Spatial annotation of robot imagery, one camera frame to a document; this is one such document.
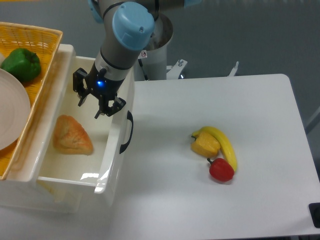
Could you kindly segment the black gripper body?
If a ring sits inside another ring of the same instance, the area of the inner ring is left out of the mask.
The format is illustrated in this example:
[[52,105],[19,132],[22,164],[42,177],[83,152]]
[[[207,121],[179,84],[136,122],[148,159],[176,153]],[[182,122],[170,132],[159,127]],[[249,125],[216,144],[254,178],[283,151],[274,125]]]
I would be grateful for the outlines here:
[[92,65],[89,73],[83,68],[78,68],[73,73],[73,91],[77,93],[80,89],[89,89],[90,94],[96,99],[108,100],[106,116],[110,117],[126,105],[126,101],[118,97],[118,90],[126,78],[126,70],[114,68],[110,65]]

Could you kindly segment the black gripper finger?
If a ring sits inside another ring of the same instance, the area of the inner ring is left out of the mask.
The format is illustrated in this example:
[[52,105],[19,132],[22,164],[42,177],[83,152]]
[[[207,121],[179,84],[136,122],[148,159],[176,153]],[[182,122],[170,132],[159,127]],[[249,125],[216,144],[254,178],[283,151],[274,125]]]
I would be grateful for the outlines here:
[[87,96],[91,93],[88,88],[79,89],[77,91],[77,95],[79,97],[78,106],[81,107],[83,103],[86,101]]
[[104,97],[98,99],[98,111],[95,114],[94,118],[97,119],[100,115],[105,115],[108,112],[109,101]]

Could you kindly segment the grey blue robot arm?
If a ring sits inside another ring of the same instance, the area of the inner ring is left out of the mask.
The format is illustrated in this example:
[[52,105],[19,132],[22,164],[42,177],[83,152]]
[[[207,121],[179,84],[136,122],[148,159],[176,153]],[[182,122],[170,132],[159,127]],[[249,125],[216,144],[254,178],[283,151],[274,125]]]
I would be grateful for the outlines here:
[[155,32],[161,10],[189,7],[198,0],[90,0],[91,14],[104,25],[106,37],[89,72],[83,68],[73,73],[73,91],[81,106],[88,95],[98,100],[100,115],[108,117],[121,111],[126,101],[118,90],[147,47]]

